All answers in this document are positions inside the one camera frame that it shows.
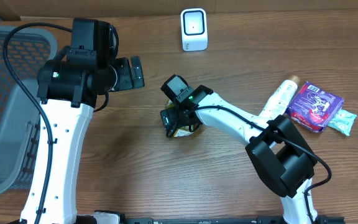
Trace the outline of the white tube gold cap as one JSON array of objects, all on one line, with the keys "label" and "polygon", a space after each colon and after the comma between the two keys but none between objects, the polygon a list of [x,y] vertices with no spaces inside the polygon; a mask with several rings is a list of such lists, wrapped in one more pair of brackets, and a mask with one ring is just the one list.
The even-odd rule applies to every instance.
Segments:
[{"label": "white tube gold cap", "polygon": [[291,102],[294,94],[300,84],[300,78],[292,75],[284,80],[267,100],[259,116],[269,120],[275,119],[278,115],[284,114],[288,104]]}]

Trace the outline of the purple snack packet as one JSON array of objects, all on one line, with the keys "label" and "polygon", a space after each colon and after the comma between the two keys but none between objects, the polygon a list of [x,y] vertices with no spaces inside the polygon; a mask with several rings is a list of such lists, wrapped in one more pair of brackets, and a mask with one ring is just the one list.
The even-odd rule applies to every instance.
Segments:
[{"label": "purple snack packet", "polygon": [[314,133],[320,133],[342,108],[344,98],[305,82],[285,114]]}]

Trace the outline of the teal snack packet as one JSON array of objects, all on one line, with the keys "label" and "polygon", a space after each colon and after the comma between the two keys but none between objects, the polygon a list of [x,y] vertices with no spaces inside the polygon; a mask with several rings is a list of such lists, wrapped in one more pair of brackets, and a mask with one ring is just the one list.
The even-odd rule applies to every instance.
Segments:
[{"label": "teal snack packet", "polygon": [[328,126],[336,129],[345,136],[350,136],[352,125],[354,124],[356,114],[340,109],[334,118],[328,123]]}]

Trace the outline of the green juice carton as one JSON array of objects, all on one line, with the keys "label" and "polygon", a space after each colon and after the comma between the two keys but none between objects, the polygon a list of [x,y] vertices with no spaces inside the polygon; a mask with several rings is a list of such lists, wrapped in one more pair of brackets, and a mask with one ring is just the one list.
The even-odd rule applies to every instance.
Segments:
[{"label": "green juice carton", "polygon": [[164,116],[162,121],[164,123],[166,135],[168,138],[170,138],[170,137],[178,138],[178,137],[189,136],[194,131],[196,131],[200,126],[200,124],[192,124],[191,126],[183,126],[183,127],[175,129],[175,127],[173,126],[174,125],[173,116],[168,115],[168,114],[166,114]]}]

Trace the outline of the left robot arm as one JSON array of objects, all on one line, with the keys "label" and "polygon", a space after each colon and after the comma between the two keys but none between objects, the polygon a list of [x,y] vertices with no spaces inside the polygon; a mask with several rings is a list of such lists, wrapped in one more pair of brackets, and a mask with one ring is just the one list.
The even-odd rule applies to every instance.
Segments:
[{"label": "left robot arm", "polygon": [[141,63],[138,57],[117,57],[119,38],[107,22],[75,19],[70,31],[71,44],[48,60],[37,75],[40,138],[20,222],[123,223],[124,217],[115,212],[78,214],[76,183],[97,97],[142,88]]}]

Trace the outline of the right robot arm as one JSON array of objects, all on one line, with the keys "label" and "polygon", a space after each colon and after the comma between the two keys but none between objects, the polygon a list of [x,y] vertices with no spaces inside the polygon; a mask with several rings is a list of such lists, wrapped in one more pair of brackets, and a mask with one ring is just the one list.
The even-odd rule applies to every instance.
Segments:
[{"label": "right robot arm", "polygon": [[312,150],[285,116],[266,120],[224,101],[212,89],[186,84],[161,90],[174,107],[161,112],[168,134],[187,124],[220,129],[244,145],[259,178],[281,198],[287,223],[314,223],[317,212],[311,187],[317,160]]}]

